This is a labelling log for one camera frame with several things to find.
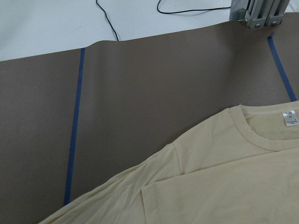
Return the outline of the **aluminium frame post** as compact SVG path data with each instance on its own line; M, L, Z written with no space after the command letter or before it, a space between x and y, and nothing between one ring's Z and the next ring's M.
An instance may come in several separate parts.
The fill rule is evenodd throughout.
M249 28L281 24L289 0L233 0L230 21L244 21Z

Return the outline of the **beige long sleeve shirt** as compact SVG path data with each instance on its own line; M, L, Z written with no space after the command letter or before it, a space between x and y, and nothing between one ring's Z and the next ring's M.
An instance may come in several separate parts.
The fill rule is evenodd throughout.
M80 196L46 224L296 224L298 102L235 106Z

